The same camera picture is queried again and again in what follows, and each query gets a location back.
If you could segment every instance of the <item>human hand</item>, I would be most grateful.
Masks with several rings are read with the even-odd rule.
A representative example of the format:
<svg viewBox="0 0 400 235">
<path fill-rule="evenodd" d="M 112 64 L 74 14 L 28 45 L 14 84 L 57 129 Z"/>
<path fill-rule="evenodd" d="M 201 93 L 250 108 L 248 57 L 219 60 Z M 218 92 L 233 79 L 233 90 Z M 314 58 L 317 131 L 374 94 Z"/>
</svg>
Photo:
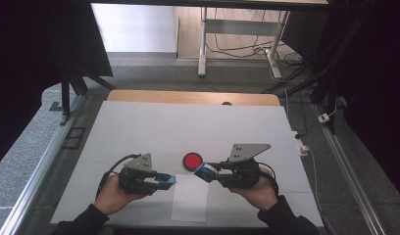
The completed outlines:
<svg viewBox="0 0 400 235">
<path fill-rule="evenodd" d="M 134 200 L 144 198 L 144 195 L 127 194 L 120 187 L 120 180 L 117 174 L 109 176 L 102 190 L 100 191 L 94 206 L 103 214 L 109 215 L 119 212 L 127 204 Z"/>
<path fill-rule="evenodd" d="M 273 176 L 273 174 L 265 168 L 261 168 L 261 171 Z M 229 188 L 228 190 L 242 196 L 250 205 L 262 212 L 269 210 L 277 203 L 275 190 L 271 181 L 263 176 L 260 176 L 258 183 L 250 189 Z"/>
</svg>

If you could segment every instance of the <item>table leg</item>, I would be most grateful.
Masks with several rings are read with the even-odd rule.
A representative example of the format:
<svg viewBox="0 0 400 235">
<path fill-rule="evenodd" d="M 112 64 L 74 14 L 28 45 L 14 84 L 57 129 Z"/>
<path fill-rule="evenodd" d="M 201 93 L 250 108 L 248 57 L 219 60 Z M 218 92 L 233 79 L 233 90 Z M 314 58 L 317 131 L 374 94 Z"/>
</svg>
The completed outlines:
<svg viewBox="0 0 400 235">
<path fill-rule="evenodd" d="M 278 46 L 280 37 L 282 36 L 282 32 L 283 32 L 283 29 L 285 27 L 285 23 L 286 23 L 286 19 L 288 17 L 288 14 L 289 14 L 289 12 L 284 12 L 284 14 L 283 14 L 283 16 L 282 16 L 282 18 L 281 18 L 281 20 L 279 22 L 278 32 L 277 32 L 277 34 L 276 34 L 276 36 L 274 38 L 274 44 L 271 47 L 271 50 L 267 50 L 266 51 L 268 61 L 270 62 L 270 65 L 271 65 L 271 71 L 273 72 L 273 75 L 274 75 L 275 79 L 281 79 L 282 78 L 282 76 L 281 76 L 281 74 L 279 72 L 279 68 L 278 68 L 278 66 L 276 64 L 275 53 L 276 53 L 276 48 Z"/>
<path fill-rule="evenodd" d="M 202 8 L 201 16 L 201 45 L 199 55 L 199 71 L 198 76 L 206 75 L 206 21 L 207 21 L 207 8 Z"/>
</svg>

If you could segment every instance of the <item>floor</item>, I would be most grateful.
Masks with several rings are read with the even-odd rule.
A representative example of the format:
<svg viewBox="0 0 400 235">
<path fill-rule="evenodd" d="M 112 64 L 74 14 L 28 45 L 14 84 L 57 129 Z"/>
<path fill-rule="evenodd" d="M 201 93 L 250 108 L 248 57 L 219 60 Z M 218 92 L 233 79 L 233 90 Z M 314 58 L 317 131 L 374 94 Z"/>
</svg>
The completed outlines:
<svg viewBox="0 0 400 235">
<path fill-rule="evenodd" d="M 244 45 L 253 45 L 253 41 L 252 44 L 247 42 Z M 222 46 L 234 45 L 222 43 Z M 184 56 L 195 57 L 195 53 Z M 104 78 L 122 89 L 261 93 L 278 84 L 271 79 L 268 62 L 259 60 L 228 61 L 225 58 L 210 61 L 207 64 L 206 77 L 200 79 L 197 77 L 195 61 L 124 53 L 109 53 L 109 59 L 115 78 Z M 293 68 L 281 68 L 283 75 L 292 71 Z M 303 73 L 296 80 L 306 77 L 307 74 Z M 84 135 L 78 142 L 77 139 L 65 140 L 65 148 L 59 151 L 18 234 L 50 234 L 55 228 L 54 225 L 49 225 L 49 220 L 69 181 L 99 107 L 108 95 L 108 91 L 97 83 L 88 79 L 86 83 L 89 92 L 83 97 L 85 105 L 83 109 L 76 111 L 79 115 L 73 124 L 73 128 L 82 128 Z M 286 87 L 295 84 L 296 81 L 284 83 L 275 90 L 275 94 L 282 94 Z M 302 141 L 313 151 L 313 156 L 302 159 L 312 188 L 315 195 L 318 195 L 323 214 L 336 234 L 373 234 L 366 225 L 364 216 L 325 139 L 322 127 L 317 122 L 314 107 L 309 102 L 309 94 L 313 88 L 304 89 L 302 96 L 297 93 L 287 100 L 281 100 L 289 115 L 291 128 L 299 133 L 306 133 Z M 57 108 L 54 109 L 57 102 L 61 101 L 60 85 L 44 91 L 42 100 L 41 109 L 0 164 L 0 229 L 61 121 L 61 112 Z M 400 195 L 375 158 L 347 126 L 342 116 L 343 106 L 338 104 L 339 108 L 335 114 L 336 137 L 372 201 L 386 234 L 400 234 Z M 103 234 L 112 233 L 110 228 L 103 231 Z"/>
</svg>

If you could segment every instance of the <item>red circle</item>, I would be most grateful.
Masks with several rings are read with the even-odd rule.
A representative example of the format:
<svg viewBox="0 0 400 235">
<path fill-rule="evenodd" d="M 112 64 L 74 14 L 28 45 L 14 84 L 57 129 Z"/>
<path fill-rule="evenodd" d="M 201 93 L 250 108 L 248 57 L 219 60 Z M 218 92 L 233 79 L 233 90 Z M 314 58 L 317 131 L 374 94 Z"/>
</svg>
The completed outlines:
<svg viewBox="0 0 400 235">
<path fill-rule="evenodd" d="M 203 159 L 199 154 L 189 153 L 182 160 L 184 167 L 189 171 L 194 171 L 197 166 L 203 163 Z"/>
</svg>

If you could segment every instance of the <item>white paper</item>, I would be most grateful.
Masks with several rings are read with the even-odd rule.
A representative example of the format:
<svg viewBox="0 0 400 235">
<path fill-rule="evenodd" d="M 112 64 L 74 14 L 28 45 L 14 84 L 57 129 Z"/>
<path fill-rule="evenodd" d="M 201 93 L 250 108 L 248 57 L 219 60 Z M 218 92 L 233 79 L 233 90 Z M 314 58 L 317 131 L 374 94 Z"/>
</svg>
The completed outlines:
<svg viewBox="0 0 400 235">
<path fill-rule="evenodd" d="M 172 220 L 206 222 L 209 184 L 195 175 L 176 177 Z"/>
</svg>

